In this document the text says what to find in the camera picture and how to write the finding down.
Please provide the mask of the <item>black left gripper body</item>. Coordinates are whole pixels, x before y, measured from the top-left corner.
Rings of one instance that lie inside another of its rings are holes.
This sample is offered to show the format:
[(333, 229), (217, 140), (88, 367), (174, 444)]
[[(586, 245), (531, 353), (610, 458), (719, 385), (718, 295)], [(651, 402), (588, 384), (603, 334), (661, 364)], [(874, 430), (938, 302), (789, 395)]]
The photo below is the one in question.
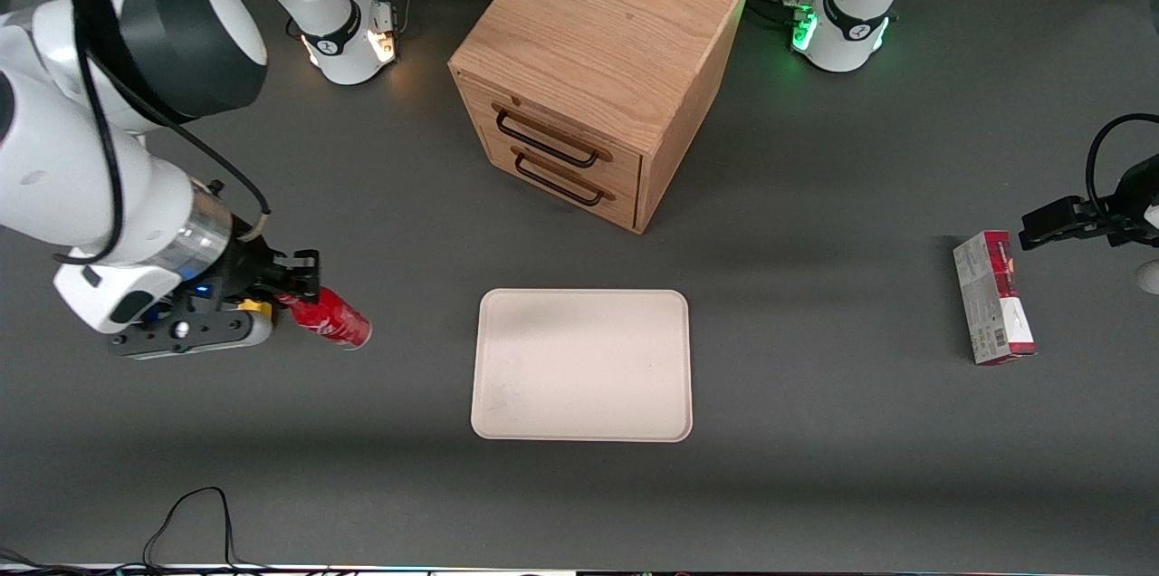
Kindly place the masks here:
[(1113, 216), (1122, 226), (1122, 236), (1156, 247), (1156, 202), (1158, 202), (1158, 155), (1128, 168), (1110, 197)]

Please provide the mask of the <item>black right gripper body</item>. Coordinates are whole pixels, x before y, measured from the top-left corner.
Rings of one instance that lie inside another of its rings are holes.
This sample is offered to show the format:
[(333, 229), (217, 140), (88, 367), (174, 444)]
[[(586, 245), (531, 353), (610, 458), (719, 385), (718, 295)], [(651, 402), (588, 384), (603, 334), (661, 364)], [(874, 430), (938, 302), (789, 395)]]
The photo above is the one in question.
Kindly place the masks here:
[(284, 254), (274, 250), (264, 236), (248, 241), (232, 236), (214, 265), (195, 279), (195, 301), (219, 307), (245, 300), (274, 302), (276, 296), (296, 289), (289, 267), (279, 264), (279, 258)]

